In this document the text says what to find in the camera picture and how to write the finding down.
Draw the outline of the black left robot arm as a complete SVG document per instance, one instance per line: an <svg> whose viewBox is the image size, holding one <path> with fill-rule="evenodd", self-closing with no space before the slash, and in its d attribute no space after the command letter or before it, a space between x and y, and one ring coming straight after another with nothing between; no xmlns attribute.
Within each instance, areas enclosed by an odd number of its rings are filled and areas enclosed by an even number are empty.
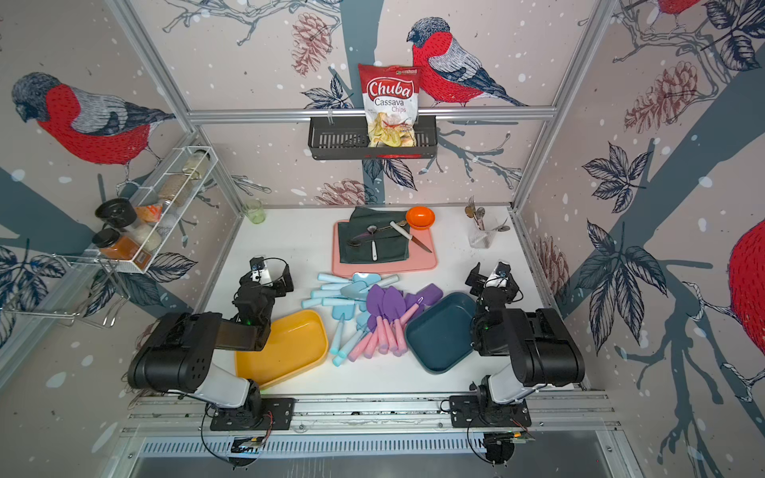
<svg viewBox="0 0 765 478"><path fill-rule="evenodd" d="M284 259L252 258L232 299L237 314L231 319L215 312L163 316L131 361L127 383L134 390L190 396L220 411L259 414L257 384L213 364L213 354L262 351L276 300L293 291Z"/></svg>

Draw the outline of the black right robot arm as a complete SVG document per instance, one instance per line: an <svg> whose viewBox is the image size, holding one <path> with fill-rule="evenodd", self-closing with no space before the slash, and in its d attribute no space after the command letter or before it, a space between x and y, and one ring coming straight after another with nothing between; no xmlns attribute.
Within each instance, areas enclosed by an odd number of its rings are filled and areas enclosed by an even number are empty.
<svg viewBox="0 0 765 478"><path fill-rule="evenodd" d="M472 348L482 357L509 358L500 372L472 384L479 407L511 406L546 386L582 382L585 360L557 310L526 312L512 306L521 290L509 264L498 263L489 276L475 265L465 285L476 298Z"/></svg>

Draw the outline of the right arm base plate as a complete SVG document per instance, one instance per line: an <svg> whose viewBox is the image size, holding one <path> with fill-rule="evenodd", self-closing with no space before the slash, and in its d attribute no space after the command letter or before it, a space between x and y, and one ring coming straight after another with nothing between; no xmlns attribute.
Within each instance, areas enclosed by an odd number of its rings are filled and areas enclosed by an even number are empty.
<svg viewBox="0 0 765 478"><path fill-rule="evenodd" d="M462 394L450 396L445 410L453 428L528 428L532 425L526 402L495 404L488 400L483 404L476 394Z"/></svg>

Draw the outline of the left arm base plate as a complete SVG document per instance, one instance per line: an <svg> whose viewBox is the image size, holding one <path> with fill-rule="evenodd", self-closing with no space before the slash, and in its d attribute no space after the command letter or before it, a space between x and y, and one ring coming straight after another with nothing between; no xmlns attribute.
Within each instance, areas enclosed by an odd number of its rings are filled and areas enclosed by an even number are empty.
<svg viewBox="0 0 765 478"><path fill-rule="evenodd" d="M290 428L295 398L259 398L239 408L221 408L213 414L212 431L282 431Z"/></svg>

